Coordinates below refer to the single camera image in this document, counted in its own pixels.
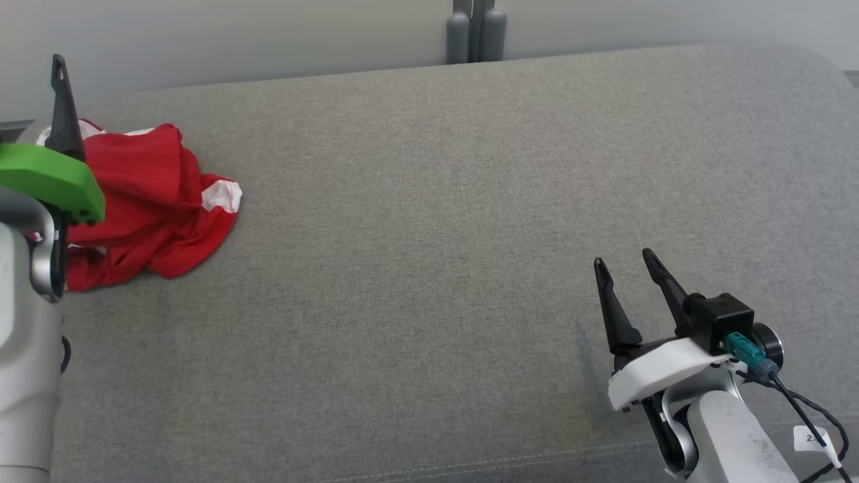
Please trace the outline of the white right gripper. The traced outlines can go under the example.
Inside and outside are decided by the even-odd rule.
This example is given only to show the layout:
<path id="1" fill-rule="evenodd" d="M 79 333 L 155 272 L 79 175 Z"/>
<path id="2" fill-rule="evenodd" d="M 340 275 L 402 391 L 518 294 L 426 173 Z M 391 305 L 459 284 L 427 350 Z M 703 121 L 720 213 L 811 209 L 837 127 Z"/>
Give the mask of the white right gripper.
<path id="1" fill-rule="evenodd" d="M 674 334 L 688 336 L 689 315 L 684 310 L 687 293 L 653 250 L 644 248 L 642 259 L 674 318 Z M 641 345 L 641 333 L 632 326 L 617 298 L 613 277 L 604 260 L 593 260 L 593 272 L 610 354 L 626 354 Z M 614 411 L 626 409 L 634 401 L 642 401 L 658 392 L 663 392 L 670 404 L 717 390 L 735 395 L 733 373 L 721 366 L 727 361 L 727 354 L 712 356 L 687 337 L 663 343 L 611 376 L 607 389 L 611 408 Z"/>

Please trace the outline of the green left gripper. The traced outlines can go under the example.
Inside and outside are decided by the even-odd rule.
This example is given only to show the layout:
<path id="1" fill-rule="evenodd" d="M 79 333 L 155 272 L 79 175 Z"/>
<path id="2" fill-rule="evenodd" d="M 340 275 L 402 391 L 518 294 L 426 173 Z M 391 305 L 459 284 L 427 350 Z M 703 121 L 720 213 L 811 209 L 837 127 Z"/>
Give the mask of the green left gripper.
<path id="1" fill-rule="evenodd" d="M 64 58 L 52 56 L 51 131 L 44 146 L 2 144 L 1 184 L 71 214 L 77 223 L 104 221 L 105 197 L 86 165 L 83 137 Z"/>

